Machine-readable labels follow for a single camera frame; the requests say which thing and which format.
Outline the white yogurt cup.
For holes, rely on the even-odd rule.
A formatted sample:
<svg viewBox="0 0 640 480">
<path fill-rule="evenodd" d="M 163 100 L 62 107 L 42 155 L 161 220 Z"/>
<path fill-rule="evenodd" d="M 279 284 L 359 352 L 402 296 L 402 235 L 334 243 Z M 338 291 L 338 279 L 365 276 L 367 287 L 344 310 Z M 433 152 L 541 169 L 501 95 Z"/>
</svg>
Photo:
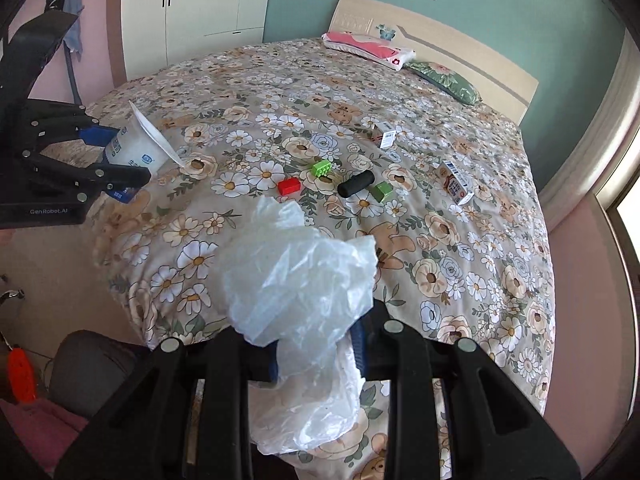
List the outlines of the white yogurt cup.
<svg viewBox="0 0 640 480">
<path fill-rule="evenodd" d="M 132 115 L 126 125 L 107 143 L 104 148 L 105 160 L 113 165 L 145 168 L 152 176 L 155 176 L 168 160 L 172 160 L 178 167 L 186 166 L 160 130 L 133 102 L 129 105 Z"/>
</svg>

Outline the red toy block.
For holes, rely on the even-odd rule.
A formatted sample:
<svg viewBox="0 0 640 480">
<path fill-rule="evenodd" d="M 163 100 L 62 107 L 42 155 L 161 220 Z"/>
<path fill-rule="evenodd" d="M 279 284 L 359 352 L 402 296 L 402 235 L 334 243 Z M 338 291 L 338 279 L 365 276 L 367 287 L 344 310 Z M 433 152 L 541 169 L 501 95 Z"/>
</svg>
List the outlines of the red toy block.
<svg viewBox="0 0 640 480">
<path fill-rule="evenodd" d="M 296 177 L 286 178 L 277 184 L 278 192 L 281 196 L 289 196 L 298 193 L 302 184 Z"/>
</svg>

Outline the white plastic bag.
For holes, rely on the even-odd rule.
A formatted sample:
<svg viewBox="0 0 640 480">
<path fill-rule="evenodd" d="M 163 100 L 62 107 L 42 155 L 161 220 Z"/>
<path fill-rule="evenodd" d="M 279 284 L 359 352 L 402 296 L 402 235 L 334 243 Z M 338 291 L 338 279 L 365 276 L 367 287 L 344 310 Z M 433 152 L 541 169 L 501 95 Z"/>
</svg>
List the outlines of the white plastic bag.
<svg viewBox="0 0 640 480">
<path fill-rule="evenodd" d="M 373 236 L 327 236 L 294 200 L 262 196 L 217 249 L 216 309 L 249 344 L 277 347 L 276 382 L 255 379 L 248 394 L 260 452 L 309 451 L 356 424 L 364 379 L 348 331 L 373 307 L 376 272 Z"/>
</svg>

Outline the light green lego brick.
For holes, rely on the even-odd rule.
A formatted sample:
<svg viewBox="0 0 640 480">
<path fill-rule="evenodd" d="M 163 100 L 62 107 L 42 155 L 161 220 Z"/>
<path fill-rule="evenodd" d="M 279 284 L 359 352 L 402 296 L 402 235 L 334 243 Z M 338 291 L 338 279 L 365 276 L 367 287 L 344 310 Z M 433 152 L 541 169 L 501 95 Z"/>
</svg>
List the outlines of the light green lego brick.
<svg viewBox="0 0 640 480">
<path fill-rule="evenodd" d="M 325 177 L 331 170 L 332 162 L 326 159 L 315 162 L 310 168 L 310 172 L 315 178 Z"/>
</svg>

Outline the black foam cylinder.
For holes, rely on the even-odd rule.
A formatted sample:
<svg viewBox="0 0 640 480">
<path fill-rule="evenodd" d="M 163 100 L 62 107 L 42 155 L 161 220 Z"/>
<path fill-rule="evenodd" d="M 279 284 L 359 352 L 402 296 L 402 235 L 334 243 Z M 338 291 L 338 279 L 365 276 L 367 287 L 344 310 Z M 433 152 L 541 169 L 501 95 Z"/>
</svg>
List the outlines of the black foam cylinder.
<svg viewBox="0 0 640 480">
<path fill-rule="evenodd" d="M 374 182 L 375 176 L 371 170 L 364 170 L 359 174 L 353 174 L 337 187 L 337 194 L 343 198 L 353 196 Z"/>
</svg>

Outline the milk carton box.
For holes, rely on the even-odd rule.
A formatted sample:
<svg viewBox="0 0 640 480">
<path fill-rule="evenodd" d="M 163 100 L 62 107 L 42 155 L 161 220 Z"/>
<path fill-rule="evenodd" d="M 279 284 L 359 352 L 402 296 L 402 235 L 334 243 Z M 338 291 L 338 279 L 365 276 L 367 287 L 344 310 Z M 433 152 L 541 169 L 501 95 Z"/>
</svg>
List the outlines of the milk carton box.
<svg viewBox="0 0 640 480">
<path fill-rule="evenodd" d="M 452 162 L 444 160 L 438 168 L 438 176 L 442 188 L 456 205 L 463 206 L 472 200 L 474 192 L 469 180 Z"/>
</svg>

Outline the dark green cube block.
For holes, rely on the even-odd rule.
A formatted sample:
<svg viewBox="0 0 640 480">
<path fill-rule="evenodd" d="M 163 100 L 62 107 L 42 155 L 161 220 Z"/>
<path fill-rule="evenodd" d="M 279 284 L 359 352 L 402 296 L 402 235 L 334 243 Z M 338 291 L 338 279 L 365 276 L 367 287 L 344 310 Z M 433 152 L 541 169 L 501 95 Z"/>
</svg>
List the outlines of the dark green cube block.
<svg viewBox="0 0 640 480">
<path fill-rule="evenodd" d="M 372 185 L 369 188 L 369 191 L 372 197 L 379 203 L 382 204 L 386 200 L 392 196 L 394 192 L 393 185 L 389 184 L 387 181 L 380 182 L 378 184 Z"/>
</svg>

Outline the small white barcode box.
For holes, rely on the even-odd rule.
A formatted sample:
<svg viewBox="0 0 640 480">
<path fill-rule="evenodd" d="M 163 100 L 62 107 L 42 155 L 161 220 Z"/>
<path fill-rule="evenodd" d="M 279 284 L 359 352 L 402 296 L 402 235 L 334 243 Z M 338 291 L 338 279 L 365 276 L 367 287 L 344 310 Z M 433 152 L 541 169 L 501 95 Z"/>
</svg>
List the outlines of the small white barcode box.
<svg viewBox="0 0 640 480">
<path fill-rule="evenodd" d="M 388 122 L 376 122 L 372 130 L 372 142 L 381 150 L 391 148 L 397 136 L 397 128 Z"/>
</svg>

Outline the red object on floor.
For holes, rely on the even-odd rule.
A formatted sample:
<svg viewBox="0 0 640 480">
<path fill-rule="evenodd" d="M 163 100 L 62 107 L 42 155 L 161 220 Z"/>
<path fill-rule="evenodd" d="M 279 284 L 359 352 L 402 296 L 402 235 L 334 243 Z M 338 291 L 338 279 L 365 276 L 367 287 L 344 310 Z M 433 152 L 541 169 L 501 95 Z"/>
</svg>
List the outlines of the red object on floor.
<svg viewBox="0 0 640 480">
<path fill-rule="evenodd" d="M 6 361 L 12 394 L 18 403 L 32 403 L 37 400 L 37 381 L 35 370 L 24 349 L 13 347 Z"/>
</svg>

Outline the hanging blue clothes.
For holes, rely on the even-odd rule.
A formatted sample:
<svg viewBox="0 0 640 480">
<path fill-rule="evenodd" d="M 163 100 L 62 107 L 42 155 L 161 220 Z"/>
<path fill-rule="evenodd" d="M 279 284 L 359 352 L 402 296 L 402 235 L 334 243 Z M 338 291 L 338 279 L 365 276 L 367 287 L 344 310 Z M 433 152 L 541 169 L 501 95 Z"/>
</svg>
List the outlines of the hanging blue clothes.
<svg viewBox="0 0 640 480">
<path fill-rule="evenodd" d="M 78 61 L 81 60 L 82 43 L 79 17 L 82 10 L 84 10 L 84 7 L 82 0 L 46 0 L 46 6 L 44 7 L 44 10 L 46 11 L 62 10 L 65 13 L 76 16 L 76 21 L 74 21 L 74 24 L 68 32 L 66 32 L 66 35 L 63 38 L 62 49 L 65 58 L 68 82 L 70 83 L 70 92 L 72 92 L 73 102 L 77 105 L 82 104 L 82 99 L 79 93 L 74 70 L 74 58 L 77 58 Z"/>
</svg>

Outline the floral bed quilt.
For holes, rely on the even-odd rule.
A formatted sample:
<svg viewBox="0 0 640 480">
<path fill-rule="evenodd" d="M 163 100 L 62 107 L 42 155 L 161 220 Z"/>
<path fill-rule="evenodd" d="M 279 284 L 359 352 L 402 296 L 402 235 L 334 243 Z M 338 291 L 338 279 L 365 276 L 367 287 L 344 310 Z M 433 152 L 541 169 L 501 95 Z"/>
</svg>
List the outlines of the floral bed quilt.
<svg viewBox="0 0 640 480">
<path fill-rule="evenodd" d="M 408 70 L 389 70 L 318 39 L 237 48 L 182 62 L 113 90 L 90 107 L 121 127 L 130 102 L 186 164 L 166 166 L 129 204 L 91 215 L 93 255 L 148 346 L 194 344 L 224 319 L 205 273 L 254 203 L 296 177 L 308 226 L 376 241 L 375 297 L 424 337 L 474 339 L 535 408 L 547 403 L 555 318 L 548 231 L 518 126 L 464 105 Z M 395 143 L 372 142 L 376 122 Z M 321 159 L 332 170 L 315 178 Z M 438 168 L 449 160 L 474 196 L 456 205 Z M 353 174 L 374 182 L 343 198 Z M 372 185 L 387 181 L 379 204 Z"/>
</svg>

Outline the pink white pillow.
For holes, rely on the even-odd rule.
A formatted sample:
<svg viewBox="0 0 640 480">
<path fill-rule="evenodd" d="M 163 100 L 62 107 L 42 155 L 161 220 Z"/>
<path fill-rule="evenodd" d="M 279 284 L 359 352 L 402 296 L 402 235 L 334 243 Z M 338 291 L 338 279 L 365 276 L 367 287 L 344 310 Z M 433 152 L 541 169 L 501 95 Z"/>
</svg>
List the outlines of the pink white pillow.
<svg viewBox="0 0 640 480">
<path fill-rule="evenodd" d="M 326 32 L 321 37 L 323 44 L 331 49 L 366 58 L 399 72 L 406 63 L 416 58 L 416 51 L 396 47 L 388 40 L 350 32 Z"/>
</svg>

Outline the green floral pillow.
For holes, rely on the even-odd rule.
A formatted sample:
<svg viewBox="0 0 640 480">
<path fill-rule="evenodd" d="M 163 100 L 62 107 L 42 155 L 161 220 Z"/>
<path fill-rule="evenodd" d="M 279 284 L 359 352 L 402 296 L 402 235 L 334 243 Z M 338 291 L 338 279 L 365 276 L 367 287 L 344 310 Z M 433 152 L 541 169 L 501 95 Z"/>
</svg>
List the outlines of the green floral pillow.
<svg viewBox="0 0 640 480">
<path fill-rule="evenodd" d="M 445 91 L 462 104 L 476 105 L 483 101 L 477 88 L 463 76 L 442 64 L 410 61 L 405 63 L 404 67 L 409 72 Z"/>
</svg>

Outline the cream wooden headboard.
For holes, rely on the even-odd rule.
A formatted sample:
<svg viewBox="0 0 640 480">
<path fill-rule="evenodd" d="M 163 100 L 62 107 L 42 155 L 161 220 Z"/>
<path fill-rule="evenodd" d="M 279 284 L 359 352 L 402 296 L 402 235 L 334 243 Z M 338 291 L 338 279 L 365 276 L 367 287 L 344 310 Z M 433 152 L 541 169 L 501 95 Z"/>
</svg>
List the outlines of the cream wooden headboard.
<svg viewBox="0 0 640 480">
<path fill-rule="evenodd" d="M 386 37 L 416 51 L 420 61 L 435 62 L 462 75 L 483 101 L 520 124 L 538 88 L 538 80 L 494 49 L 457 29 L 376 0 L 338 0 L 329 29 Z"/>
</svg>

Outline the window with dark frame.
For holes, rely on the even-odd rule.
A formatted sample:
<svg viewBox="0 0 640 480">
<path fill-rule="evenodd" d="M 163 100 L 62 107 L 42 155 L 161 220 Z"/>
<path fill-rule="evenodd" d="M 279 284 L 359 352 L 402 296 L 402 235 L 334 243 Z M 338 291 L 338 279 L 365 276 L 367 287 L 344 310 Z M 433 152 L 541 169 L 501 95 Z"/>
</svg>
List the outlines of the window with dark frame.
<svg viewBox="0 0 640 480">
<path fill-rule="evenodd" d="M 616 241 L 626 272 L 639 287 L 639 116 L 634 118 L 620 147 L 597 186 L 597 200 Z"/>
</svg>

